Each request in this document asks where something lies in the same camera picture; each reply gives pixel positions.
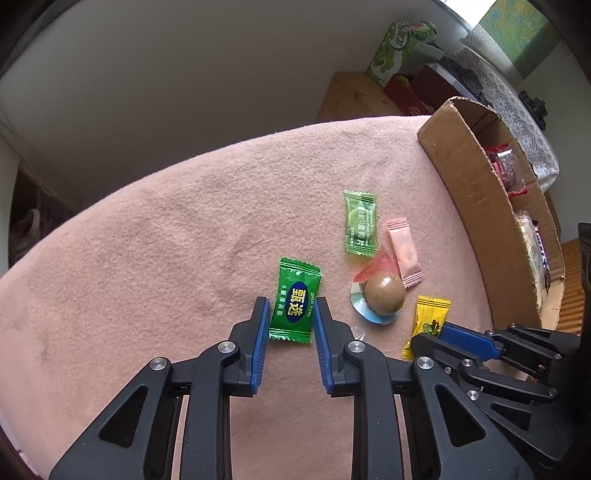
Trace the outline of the green printed gift bag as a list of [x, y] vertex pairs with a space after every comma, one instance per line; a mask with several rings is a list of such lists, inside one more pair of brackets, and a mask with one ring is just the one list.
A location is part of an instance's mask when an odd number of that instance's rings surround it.
[[385, 87], [419, 44], [433, 46], [436, 39], [437, 27], [429, 21], [395, 22], [384, 36], [367, 73]]

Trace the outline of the dark green candy packet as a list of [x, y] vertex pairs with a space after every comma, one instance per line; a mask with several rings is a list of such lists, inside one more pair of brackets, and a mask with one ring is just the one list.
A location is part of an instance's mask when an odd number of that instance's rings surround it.
[[280, 259], [279, 286], [270, 320], [270, 340], [311, 343], [311, 316], [322, 271], [308, 262]]

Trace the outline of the pink candy packet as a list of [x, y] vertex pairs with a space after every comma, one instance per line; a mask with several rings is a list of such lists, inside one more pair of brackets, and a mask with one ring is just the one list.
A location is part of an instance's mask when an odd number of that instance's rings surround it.
[[424, 274], [408, 220], [405, 217], [390, 220], [387, 229], [403, 285], [406, 289], [418, 285], [423, 281]]

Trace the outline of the light green candy packet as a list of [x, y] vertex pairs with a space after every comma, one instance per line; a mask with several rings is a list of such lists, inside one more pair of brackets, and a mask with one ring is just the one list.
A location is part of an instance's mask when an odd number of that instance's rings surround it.
[[348, 253], [374, 257], [379, 248], [377, 197], [370, 192], [346, 190], [345, 249]]

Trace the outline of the white lace table cover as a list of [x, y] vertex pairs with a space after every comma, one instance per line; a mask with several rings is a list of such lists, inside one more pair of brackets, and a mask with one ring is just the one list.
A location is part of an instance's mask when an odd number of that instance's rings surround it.
[[522, 77], [517, 68], [480, 25], [475, 26], [462, 43], [464, 49], [457, 59], [476, 74], [484, 96], [518, 141], [542, 192], [546, 193], [559, 176], [559, 162], [543, 130], [519, 98], [516, 87]]

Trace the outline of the yellow candy packet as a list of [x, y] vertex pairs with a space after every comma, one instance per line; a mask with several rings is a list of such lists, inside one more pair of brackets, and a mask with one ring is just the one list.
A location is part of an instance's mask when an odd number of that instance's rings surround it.
[[411, 343], [416, 336], [422, 333], [435, 337], [440, 336], [451, 310], [451, 305], [452, 302], [445, 298], [424, 295], [417, 297], [413, 333], [402, 351], [404, 360], [412, 361], [415, 358]]

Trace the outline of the landscape wall painting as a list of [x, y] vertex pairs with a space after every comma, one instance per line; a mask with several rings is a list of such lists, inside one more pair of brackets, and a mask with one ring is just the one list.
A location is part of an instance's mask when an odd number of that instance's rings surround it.
[[526, 79], [560, 42], [550, 21], [529, 1], [495, 1], [478, 27], [488, 60], [515, 81]]

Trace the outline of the dark red shoe box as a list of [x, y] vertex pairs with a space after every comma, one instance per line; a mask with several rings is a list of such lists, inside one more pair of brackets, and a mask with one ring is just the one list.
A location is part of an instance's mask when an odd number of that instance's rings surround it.
[[466, 86], [437, 62], [426, 64], [412, 79], [394, 75], [384, 94], [406, 116], [433, 114], [452, 97], [477, 101]]

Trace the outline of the pink table cloth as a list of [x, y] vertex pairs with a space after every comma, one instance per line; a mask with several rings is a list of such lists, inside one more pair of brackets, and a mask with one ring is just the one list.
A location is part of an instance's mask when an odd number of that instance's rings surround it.
[[[276, 296], [283, 257], [318, 265], [332, 315], [389, 356], [420, 295], [489, 329], [480, 268], [422, 125], [366, 118], [231, 145], [118, 190], [38, 243], [1, 280], [1, 420], [33, 469], [47, 476], [149, 360], [228, 337], [257, 297]], [[365, 263], [344, 248], [349, 190], [374, 193], [381, 221], [408, 220], [424, 272], [385, 327], [349, 301]]]

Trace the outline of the brown cardboard box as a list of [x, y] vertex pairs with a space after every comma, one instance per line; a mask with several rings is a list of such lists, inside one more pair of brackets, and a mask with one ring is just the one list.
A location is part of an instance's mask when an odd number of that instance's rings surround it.
[[[526, 155], [500, 116], [475, 101], [452, 97], [419, 129], [418, 140], [436, 167], [462, 218], [486, 287], [493, 323], [554, 330], [564, 295], [564, 260], [556, 225]], [[509, 197], [487, 149], [508, 145], [527, 191]], [[517, 213], [537, 221], [549, 262], [550, 286], [537, 301], [536, 281]]]

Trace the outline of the packaged braised egg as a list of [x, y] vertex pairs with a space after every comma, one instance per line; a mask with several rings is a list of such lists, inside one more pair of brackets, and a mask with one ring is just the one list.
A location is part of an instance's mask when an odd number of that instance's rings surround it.
[[370, 323], [388, 325], [397, 319], [406, 287], [396, 260], [384, 247], [353, 277], [349, 299], [356, 313]]

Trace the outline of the red clear snack bag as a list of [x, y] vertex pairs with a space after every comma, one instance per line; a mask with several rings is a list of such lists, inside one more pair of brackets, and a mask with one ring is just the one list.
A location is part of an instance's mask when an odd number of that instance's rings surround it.
[[517, 171], [517, 157], [508, 144], [486, 148], [485, 153], [509, 198], [528, 193], [527, 185]]

